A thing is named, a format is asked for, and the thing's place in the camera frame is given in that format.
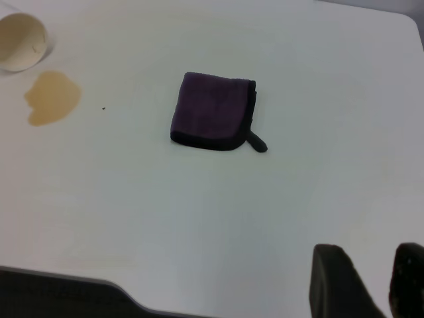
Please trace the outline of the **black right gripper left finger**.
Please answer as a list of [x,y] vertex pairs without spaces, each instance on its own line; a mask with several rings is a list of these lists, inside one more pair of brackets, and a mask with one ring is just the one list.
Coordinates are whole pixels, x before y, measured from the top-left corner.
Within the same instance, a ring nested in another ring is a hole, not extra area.
[[352,260],[331,244],[313,249],[309,304],[313,318],[383,317]]

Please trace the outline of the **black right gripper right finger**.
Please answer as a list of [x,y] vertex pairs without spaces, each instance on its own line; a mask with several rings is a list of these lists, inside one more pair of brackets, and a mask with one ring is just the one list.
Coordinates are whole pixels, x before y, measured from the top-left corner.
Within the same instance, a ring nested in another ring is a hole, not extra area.
[[423,317],[423,247],[402,243],[396,250],[390,282],[393,317]]

